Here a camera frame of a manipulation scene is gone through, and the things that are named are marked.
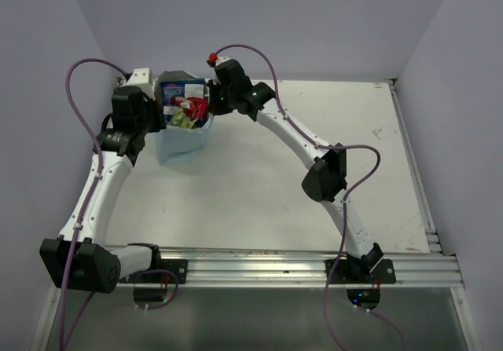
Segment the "red candy packet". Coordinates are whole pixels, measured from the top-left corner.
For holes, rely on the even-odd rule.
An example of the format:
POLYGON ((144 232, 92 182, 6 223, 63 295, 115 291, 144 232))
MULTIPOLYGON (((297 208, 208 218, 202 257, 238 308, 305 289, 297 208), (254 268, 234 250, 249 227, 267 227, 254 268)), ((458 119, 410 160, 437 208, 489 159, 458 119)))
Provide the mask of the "red candy packet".
POLYGON ((208 101, 205 97, 176 97, 175 103, 192 121, 207 118, 208 101))

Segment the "blue snack bag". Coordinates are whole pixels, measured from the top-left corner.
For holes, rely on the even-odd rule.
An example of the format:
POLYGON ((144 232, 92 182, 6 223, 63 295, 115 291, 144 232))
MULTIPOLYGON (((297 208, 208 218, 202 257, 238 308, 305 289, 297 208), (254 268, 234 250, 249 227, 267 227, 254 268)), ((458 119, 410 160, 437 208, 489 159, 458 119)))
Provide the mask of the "blue snack bag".
MULTIPOLYGON (((183 110, 175 103, 176 97, 205 97, 206 82, 202 78, 196 79, 179 79, 170 81, 161 81, 160 90, 163 102, 163 118, 164 122, 168 124, 171 116, 179 110, 183 110)), ((205 122, 206 119, 194 121, 205 122)))

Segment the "green candy packet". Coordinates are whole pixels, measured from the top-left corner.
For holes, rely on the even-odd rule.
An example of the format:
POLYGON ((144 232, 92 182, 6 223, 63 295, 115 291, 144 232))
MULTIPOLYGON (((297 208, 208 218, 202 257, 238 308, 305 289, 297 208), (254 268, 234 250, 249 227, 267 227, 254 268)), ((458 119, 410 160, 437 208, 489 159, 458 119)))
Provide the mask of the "green candy packet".
POLYGON ((192 129, 195 125, 195 122, 192 121, 183 110, 179 110, 177 113, 171 116, 168 125, 182 129, 192 129))

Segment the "light blue paper bag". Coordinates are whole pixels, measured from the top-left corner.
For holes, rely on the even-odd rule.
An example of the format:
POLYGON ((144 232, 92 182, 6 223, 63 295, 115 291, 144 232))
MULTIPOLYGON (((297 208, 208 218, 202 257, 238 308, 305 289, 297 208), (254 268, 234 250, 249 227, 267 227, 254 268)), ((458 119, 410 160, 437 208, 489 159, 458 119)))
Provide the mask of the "light blue paper bag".
MULTIPOLYGON (((162 95, 160 90, 161 81, 196 79, 194 75, 186 71, 164 71, 157 80, 155 87, 156 99, 161 103, 163 111, 162 95)), ((169 126, 165 123, 165 128, 156 136, 156 154, 158 163, 168 165, 172 163, 187 163, 195 158, 198 152, 205 145, 213 121, 213 115, 209 112, 209 93, 206 83, 205 96, 208 99, 208 114, 205 122, 195 123, 192 129, 182 129, 169 126)))

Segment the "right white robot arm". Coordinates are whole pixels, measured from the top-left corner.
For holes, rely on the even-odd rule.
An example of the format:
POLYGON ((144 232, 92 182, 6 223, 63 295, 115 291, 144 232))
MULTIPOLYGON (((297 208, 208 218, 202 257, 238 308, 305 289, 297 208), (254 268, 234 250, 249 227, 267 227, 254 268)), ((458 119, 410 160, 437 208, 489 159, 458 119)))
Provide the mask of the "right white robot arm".
POLYGON ((327 144, 310 132, 281 104, 278 84, 252 83, 237 60, 212 53, 207 64, 215 77, 208 82, 210 109, 215 115, 237 111, 267 128, 299 157, 307 169, 302 180, 304 193, 320 203, 340 235, 347 271, 359 282, 368 282, 378 273, 384 253, 363 225, 351 203, 351 192, 361 183, 347 186, 349 146, 327 144))

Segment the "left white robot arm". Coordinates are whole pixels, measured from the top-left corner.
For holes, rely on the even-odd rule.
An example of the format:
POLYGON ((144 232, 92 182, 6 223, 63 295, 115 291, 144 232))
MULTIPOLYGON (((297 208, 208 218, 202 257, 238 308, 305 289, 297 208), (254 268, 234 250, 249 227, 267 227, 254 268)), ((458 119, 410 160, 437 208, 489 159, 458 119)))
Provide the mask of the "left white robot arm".
POLYGON ((145 137, 163 127, 151 84, 114 90, 112 112, 101 124, 90 173, 75 209, 57 238, 43 240, 39 249, 56 287, 110 293, 121 279, 135 273, 149 283, 163 275, 159 248, 153 244, 105 248, 113 209, 145 147, 145 137))

